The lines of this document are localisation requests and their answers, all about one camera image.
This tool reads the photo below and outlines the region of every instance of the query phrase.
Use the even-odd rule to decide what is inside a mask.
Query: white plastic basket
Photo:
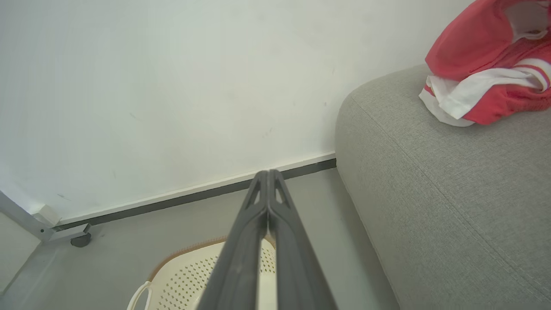
[[[196,309],[226,238],[210,240],[180,250],[167,257],[132,296],[127,310],[134,310],[138,298],[148,290],[145,310]],[[277,309],[276,249],[272,241],[262,240],[258,309]]]

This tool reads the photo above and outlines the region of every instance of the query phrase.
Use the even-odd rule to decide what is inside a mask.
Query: basket handle
[[[138,302],[138,298],[142,295],[143,291],[146,289],[149,291],[147,295],[147,302],[145,303],[145,308],[147,309],[149,307],[149,300],[151,299],[151,282],[146,281],[144,284],[142,284],[136,293],[134,293],[134,296],[132,296],[132,299],[130,300],[130,303],[128,304],[128,308],[126,310],[134,310],[134,307],[136,306],[136,303]]]

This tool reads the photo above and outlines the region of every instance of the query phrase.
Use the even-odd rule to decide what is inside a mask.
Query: white baseboard trim
[[[303,167],[303,166],[310,165],[310,164],[315,164],[315,163],[319,163],[319,162],[323,162],[323,161],[328,161],[328,160],[334,159],[334,158],[335,158],[335,152],[329,152],[329,153],[324,153],[324,154],[320,154],[320,155],[317,155],[317,156],[309,157],[307,159],[303,159],[303,160],[298,161],[298,162],[283,164],[283,165],[278,165],[278,166],[273,166],[273,167],[268,167],[268,168],[260,169],[260,170],[277,169],[277,170],[283,172],[283,171],[286,171],[286,170],[291,170],[291,169],[295,169],[295,168],[298,168],[298,167]],[[113,207],[108,207],[108,208],[105,208],[105,209],[102,209],[102,210],[99,210],[99,211],[94,211],[94,212],[90,212],[90,213],[83,213],[81,215],[73,216],[73,217],[61,218],[58,225],[65,225],[65,224],[70,224],[70,223],[74,223],[74,222],[78,222],[78,221],[84,221],[84,220],[88,220],[90,218],[94,218],[94,217],[98,217],[98,216],[103,216],[103,215],[107,215],[107,214],[111,214],[111,213],[115,213],[115,212],[129,210],[129,209],[136,208],[136,207],[141,207],[141,206],[145,206],[145,205],[154,204],[154,203],[159,202],[159,201],[165,201],[165,200],[168,200],[168,199],[187,196],[187,195],[191,195],[191,194],[198,193],[198,192],[201,192],[201,191],[206,191],[206,190],[209,190],[209,189],[219,188],[219,187],[222,187],[222,186],[235,184],[235,183],[239,183],[239,182],[242,182],[242,181],[252,180],[255,177],[255,174],[257,172],[258,171],[247,172],[247,173],[244,173],[244,174],[235,175],[233,177],[225,178],[225,179],[222,179],[222,180],[218,180],[218,181],[214,181],[214,182],[208,182],[208,183],[205,183],[205,184],[192,186],[192,187],[185,188],[185,189],[175,190],[175,191],[171,191],[171,192],[164,193],[164,194],[161,194],[161,195],[156,195],[156,196],[148,197],[148,198],[145,198],[145,199],[136,200],[136,201],[129,202],[129,203],[126,203],[126,204],[121,204],[121,205],[116,205],[116,206],[113,206]]]

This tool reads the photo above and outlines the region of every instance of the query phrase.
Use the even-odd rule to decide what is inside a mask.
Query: dark gray baseboard
[[[285,179],[291,179],[291,178],[300,177],[301,175],[335,168],[336,166],[337,166],[336,159],[329,159],[328,161],[323,161],[315,164],[306,165],[303,167],[289,169],[287,171],[283,171],[282,174]],[[140,215],[140,214],[144,214],[144,213],[148,213],[156,210],[161,210],[169,207],[187,204],[188,202],[203,200],[203,199],[224,195],[224,194],[231,193],[238,190],[247,189],[249,188],[250,184],[251,184],[251,180],[242,181],[242,182],[221,186],[219,188],[209,189],[206,191],[201,191],[198,193],[194,193],[194,194],[190,194],[182,197],[159,201],[154,204],[149,204],[149,205],[136,207],[136,208],[132,208],[124,211],[119,211],[111,214],[89,218],[88,220],[60,225],[55,227],[54,229],[63,230],[63,229],[67,229],[67,228],[71,228],[71,227],[75,227],[75,226],[87,224],[87,223],[90,225],[107,223],[115,220],[120,220],[125,217]]]

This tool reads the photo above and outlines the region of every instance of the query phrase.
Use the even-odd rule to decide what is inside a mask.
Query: sofa cushion
[[[453,127],[425,65],[339,112],[337,167],[402,308],[551,303],[551,110]]]

